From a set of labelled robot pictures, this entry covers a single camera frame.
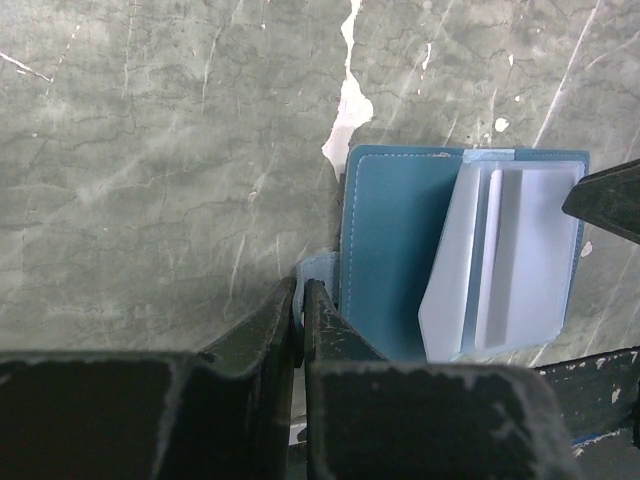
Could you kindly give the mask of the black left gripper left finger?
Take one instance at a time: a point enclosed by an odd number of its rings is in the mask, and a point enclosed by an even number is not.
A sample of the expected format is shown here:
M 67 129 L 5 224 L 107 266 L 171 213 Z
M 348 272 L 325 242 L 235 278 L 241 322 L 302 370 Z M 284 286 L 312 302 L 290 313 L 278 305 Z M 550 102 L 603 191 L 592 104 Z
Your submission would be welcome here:
M 3 352 L 2 477 L 284 478 L 294 289 L 198 353 Z

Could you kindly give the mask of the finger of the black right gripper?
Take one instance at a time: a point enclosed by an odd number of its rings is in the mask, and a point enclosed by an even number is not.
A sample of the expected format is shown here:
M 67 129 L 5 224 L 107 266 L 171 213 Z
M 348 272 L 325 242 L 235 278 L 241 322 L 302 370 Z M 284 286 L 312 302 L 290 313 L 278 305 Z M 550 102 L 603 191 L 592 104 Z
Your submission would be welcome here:
M 569 192 L 562 211 L 639 244 L 640 160 L 583 177 Z

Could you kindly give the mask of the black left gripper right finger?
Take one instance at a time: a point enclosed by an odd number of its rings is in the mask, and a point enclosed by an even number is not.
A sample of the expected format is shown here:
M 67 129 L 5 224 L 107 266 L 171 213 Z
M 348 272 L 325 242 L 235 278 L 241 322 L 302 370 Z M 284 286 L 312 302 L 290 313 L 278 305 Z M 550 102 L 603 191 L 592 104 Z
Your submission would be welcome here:
M 312 479 L 578 479 L 556 397 L 504 365 L 385 360 L 305 287 Z

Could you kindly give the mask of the blue card holder wallet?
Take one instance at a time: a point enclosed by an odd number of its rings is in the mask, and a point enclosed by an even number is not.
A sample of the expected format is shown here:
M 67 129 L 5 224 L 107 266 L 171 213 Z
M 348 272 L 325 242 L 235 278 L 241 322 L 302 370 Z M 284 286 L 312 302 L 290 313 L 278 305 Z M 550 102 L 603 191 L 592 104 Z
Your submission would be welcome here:
M 391 360 L 448 363 L 552 342 L 583 233 L 562 207 L 589 161 L 580 150 L 354 148 L 340 246 L 296 268 L 295 332 L 318 280 Z

